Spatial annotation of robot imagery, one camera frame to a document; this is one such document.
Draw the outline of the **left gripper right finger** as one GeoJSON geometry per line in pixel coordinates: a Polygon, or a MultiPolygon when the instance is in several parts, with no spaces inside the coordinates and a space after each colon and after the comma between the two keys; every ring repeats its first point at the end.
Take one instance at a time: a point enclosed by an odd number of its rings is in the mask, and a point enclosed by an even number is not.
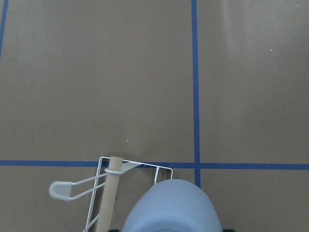
{"type": "Polygon", "coordinates": [[[223,229],[223,232],[236,232],[234,229],[223,229]]]}

